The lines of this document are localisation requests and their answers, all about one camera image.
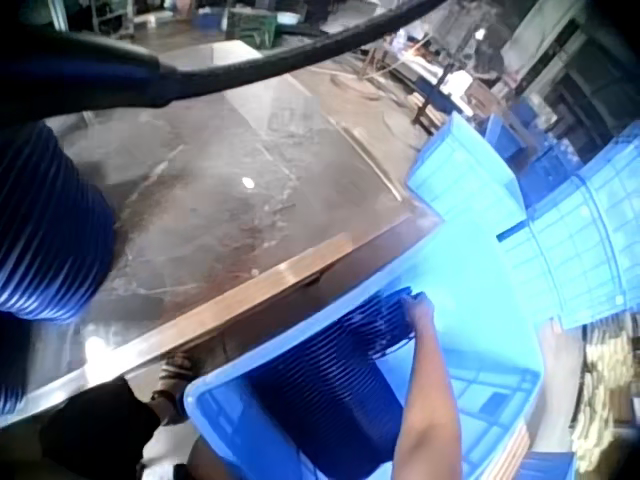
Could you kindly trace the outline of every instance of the metal table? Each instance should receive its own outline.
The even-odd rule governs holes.
[[[200,68],[256,55],[224,42],[164,60]],[[416,220],[289,76],[161,110],[98,112],[61,143],[119,212],[117,260],[85,315],[33,324],[29,393],[0,426],[231,325],[251,331],[246,312],[349,255],[370,273],[373,254],[356,249],[384,232],[399,229],[408,245],[439,223],[428,211]],[[336,286],[344,277],[323,284],[327,298],[348,288]]]

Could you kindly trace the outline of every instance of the forearm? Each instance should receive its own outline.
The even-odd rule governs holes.
[[[433,320],[416,323],[411,386],[394,457],[394,480],[461,477],[455,397]]]

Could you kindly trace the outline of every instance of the stacked blue crate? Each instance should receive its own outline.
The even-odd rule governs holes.
[[[571,328],[640,304],[638,213],[640,122],[500,239],[530,318]]]
[[[484,139],[489,142],[496,153],[509,164],[509,159],[526,148],[524,142],[516,133],[504,124],[502,118],[491,114],[484,132]]]
[[[531,221],[549,265],[565,328],[614,313],[620,293],[615,252],[598,207],[584,184],[570,178],[537,206]]]
[[[445,220],[471,211],[494,235],[526,218],[513,172],[456,113],[419,153],[407,183]]]
[[[557,316],[561,311],[560,295],[529,222],[522,222],[517,231],[505,237],[501,247],[527,319],[536,324]]]
[[[598,206],[620,276],[616,306],[640,305],[640,122],[578,174]]]

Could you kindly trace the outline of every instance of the black hose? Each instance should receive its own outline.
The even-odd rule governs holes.
[[[425,16],[445,0],[408,0],[396,8],[310,44],[229,65],[176,73],[172,100],[198,97],[277,77],[324,62],[395,32]]]

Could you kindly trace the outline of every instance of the blue plastic basket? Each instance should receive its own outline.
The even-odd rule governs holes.
[[[575,463],[573,452],[529,452],[520,465],[516,480],[573,480]]]
[[[507,164],[513,155],[526,148],[525,143],[520,137],[504,124],[502,118],[494,113],[491,114],[487,122],[484,139]]]
[[[248,375],[372,295],[406,287],[428,292],[436,305],[436,327],[458,401],[464,477],[479,477],[529,412],[543,367],[495,236],[469,218],[444,224],[324,310],[192,383],[185,404],[197,429],[246,478],[325,478],[266,413]],[[401,404],[413,349],[412,340],[376,360]],[[390,472],[384,464],[369,478],[388,479]]]
[[[559,316],[560,294],[536,237],[523,222],[500,246],[511,268],[516,294],[533,324]]]
[[[530,319],[565,328],[640,304],[640,122],[501,239]]]
[[[526,218],[513,172],[456,113],[418,154],[407,183],[445,220],[473,212],[494,235]]]
[[[598,207],[615,255],[620,276],[616,306],[640,305],[640,122],[631,124],[578,175]]]

